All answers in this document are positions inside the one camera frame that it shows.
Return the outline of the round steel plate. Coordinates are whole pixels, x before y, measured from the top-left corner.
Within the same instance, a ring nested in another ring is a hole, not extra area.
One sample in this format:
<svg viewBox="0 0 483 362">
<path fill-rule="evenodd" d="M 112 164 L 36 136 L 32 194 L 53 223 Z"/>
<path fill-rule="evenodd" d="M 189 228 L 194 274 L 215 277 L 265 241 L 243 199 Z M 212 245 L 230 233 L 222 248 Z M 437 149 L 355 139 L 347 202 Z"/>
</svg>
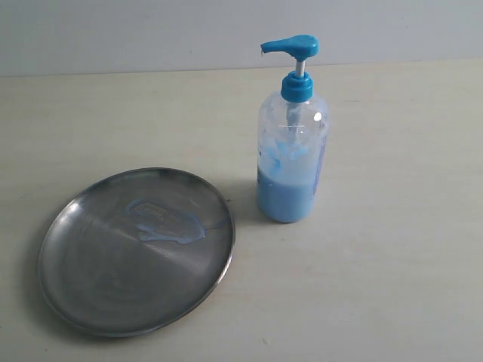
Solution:
<svg viewBox="0 0 483 362">
<path fill-rule="evenodd" d="M 192 213 L 205 237 L 141 241 L 125 215 L 134 200 Z M 131 337 L 181 319 L 214 291 L 235 244 L 227 200 L 184 170 L 147 167 L 107 177 L 76 195 L 49 226 L 37 275 L 52 310 L 94 336 Z"/>
</svg>

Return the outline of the blue soap pump bottle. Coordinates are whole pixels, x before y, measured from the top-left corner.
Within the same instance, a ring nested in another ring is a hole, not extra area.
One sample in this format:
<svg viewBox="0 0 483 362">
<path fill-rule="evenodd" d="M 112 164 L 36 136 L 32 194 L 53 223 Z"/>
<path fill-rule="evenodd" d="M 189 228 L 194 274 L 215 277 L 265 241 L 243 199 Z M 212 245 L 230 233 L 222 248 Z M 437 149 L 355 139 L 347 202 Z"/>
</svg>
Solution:
<svg viewBox="0 0 483 362">
<path fill-rule="evenodd" d="M 319 43 L 313 35 L 295 35 L 260 48 L 296 61 L 281 89 L 263 101 L 257 132 L 257 205 L 269 218 L 292 223 L 312 211 L 328 138 L 328 106 L 305 68 Z"/>
</svg>

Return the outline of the blue soap smear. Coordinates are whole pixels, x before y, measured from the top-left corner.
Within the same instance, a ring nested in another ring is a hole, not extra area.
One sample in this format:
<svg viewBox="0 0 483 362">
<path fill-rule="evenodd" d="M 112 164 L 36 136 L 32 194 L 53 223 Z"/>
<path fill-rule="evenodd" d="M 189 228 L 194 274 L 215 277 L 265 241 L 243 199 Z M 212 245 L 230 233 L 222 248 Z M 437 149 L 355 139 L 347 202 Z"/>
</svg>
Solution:
<svg viewBox="0 0 483 362">
<path fill-rule="evenodd" d="M 198 217 L 161 202 L 137 199 L 125 209 L 125 215 L 141 241 L 173 241 L 191 244 L 205 237 L 205 227 Z"/>
</svg>

